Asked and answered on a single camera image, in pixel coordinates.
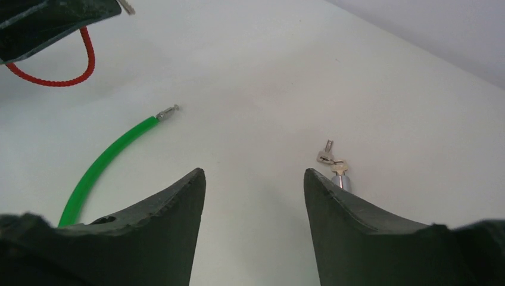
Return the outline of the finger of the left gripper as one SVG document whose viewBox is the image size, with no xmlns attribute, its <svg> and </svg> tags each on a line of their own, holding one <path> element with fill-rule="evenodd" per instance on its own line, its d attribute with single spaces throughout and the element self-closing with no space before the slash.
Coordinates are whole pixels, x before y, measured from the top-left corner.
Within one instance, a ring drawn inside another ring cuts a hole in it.
<svg viewBox="0 0 505 286">
<path fill-rule="evenodd" d="M 25 60 L 69 34 L 121 14 L 117 1 L 1 1 L 1 64 Z"/>
</svg>

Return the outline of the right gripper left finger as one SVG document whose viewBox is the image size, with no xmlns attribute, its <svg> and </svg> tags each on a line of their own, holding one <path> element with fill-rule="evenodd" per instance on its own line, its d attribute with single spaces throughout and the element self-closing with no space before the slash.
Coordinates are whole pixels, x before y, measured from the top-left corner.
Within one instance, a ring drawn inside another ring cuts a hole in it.
<svg viewBox="0 0 505 286">
<path fill-rule="evenodd" d="M 197 168 L 90 224 L 1 215 L 2 285 L 188 285 L 204 208 Z"/>
</svg>

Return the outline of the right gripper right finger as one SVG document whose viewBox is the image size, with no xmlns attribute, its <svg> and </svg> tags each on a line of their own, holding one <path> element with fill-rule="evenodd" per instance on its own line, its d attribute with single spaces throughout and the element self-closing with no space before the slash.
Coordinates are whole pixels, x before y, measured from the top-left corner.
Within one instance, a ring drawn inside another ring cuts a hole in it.
<svg viewBox="0 0 505 286">
<path fill-rule="evenodd" d="M 346 192 L 314 169 L 304 196 L 322 285 L 503 285 L 504 221 L 424 225 Z"/>
</svg>

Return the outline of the red cable lock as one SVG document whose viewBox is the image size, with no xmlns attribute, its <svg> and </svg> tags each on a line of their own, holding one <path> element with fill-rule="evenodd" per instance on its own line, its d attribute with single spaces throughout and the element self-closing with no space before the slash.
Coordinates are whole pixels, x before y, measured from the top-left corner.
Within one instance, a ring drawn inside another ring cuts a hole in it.
<svg viewBox="0 0 505 286">
<path fill-rule="evenodd" d="M 83 27 L 41 52 L 2 67 L 27 82 L 47 87 L 70 87 L 88 80 L 96 68 L 89 29 Z"/>
</svg>

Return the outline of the green cable lock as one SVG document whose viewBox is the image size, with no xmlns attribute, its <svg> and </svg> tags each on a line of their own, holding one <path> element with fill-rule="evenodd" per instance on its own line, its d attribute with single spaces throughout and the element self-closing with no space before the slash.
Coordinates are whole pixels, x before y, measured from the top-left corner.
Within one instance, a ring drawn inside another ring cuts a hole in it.
<svg viewBox="0 0 505 286">
<path fill-rule="evenodd" d="M 125 132 L 107 147 L 91 164 L 75 186 L 61 214 L 58 226 L 63 227 L 75 224 L 79 220 L 80 212 L 85 206 L 93 186 L 114 159 L 131 143 L 155 128 L 161 122 L 166 121 L 178 110 L 180 110 L 180 107 L 174 105 L 145 119 Z"/>
</svg>

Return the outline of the silver key bunch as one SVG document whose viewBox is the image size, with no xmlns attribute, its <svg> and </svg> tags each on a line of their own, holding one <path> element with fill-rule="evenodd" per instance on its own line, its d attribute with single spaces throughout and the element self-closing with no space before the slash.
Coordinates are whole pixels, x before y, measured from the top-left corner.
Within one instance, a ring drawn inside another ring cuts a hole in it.
<svg viewBox="0 0 505 286">
<path fill-rule="evenodd" d="M 344 159 L 337 159 L 332 153 L 333 141 L 327 140 L 322 151 L 319 151 L 316 161 L 330 166 L 331 172 L 343 176 L 348 171 L 348 164 Z"/>
</svg>

